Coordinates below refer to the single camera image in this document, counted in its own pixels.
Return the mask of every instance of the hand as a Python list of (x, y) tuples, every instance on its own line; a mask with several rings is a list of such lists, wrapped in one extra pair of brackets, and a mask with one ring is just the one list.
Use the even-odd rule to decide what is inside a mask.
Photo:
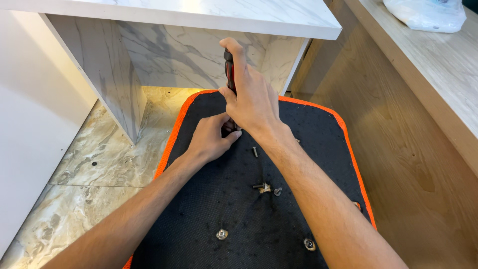
[(206, 164), (224, 154), (242, 134), (242, 131), (234, 131), (226, 138), (221, 137), (221, 128), (231, 131), (233, 123), (231, 117), (224, 112), (219, 115), (202, 118), (196, 126), (193, 139), (189, 144), (185, 155), (193, 156), (194, 159)]
[(246, 64), (245, 50), (234, 38), (225, 38), (219, 44), (227, 48), (234, 59), (237, 96), (227, 87), (219, 88), (227, 102), (227, 113), (255, 139), (264, 131), (274, 132), (282, 125), (279, 95), (261, 73)]

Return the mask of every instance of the red and black screwdriver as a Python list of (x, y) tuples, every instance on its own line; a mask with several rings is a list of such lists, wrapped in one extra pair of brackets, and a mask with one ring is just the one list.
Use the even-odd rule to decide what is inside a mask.
[(228, 88), (237, 95), (236, 84), (234, 84), (234, 60), (232, 59), (232, 54), (228, 51), (228, 49), (224, 51), (224, 59), (226, 60), (224, 69), (226, 71), (226, 77), (228, 78)]

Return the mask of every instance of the white marble desk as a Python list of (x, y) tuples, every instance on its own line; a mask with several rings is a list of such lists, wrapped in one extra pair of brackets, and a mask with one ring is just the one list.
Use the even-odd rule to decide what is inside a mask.
[(3, 0), (0, 9), (40, 13), (133, 145), (141, 85), (225, 85), (222, 38), (236, 38), (284, 94), (309, 39), (342, 30), (321, 0)]

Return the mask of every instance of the forearm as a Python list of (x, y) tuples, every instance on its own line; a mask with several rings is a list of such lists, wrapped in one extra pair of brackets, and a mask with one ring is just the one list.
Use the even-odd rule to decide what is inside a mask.
[(406, 267), (348, 197), (304, 152), (289, 127), (256, 135), (291, 188), (331, 268)]
[(169, 202), (203, 165), (199, 158), (182, 155), (43, 268), (121, 268)]

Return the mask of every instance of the screw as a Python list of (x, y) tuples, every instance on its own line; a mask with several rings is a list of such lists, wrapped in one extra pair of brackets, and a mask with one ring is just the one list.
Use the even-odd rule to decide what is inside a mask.
[(278, 188), (274, 190), (274, 195), (279, 196), (281, 194), (282, 188)]
[(254, 151), (254, 156), (257, 158), (257, 150), (256, 150), (256, 146), (252, 148), (252, 151)]
[(219, 240), (224, 240), (228, 236), (228, 232), (224, 229), (220, 229), (219, 232), (217, 232), (216, 237)]
[(263, 183), (261, 185), (254, 185), (252, 187), (255, 188), (255, 189), (257, 189), (257, 188), (263, 188), (264, 189), (265, 186), (264, 186), (264, 183)]
[(307, 248), (307, 250), (310, 250), (310, 251), (315, 250), (315, 243), (309, 238), (304, 239), (304, 245), (305, 245), (305, 248)]

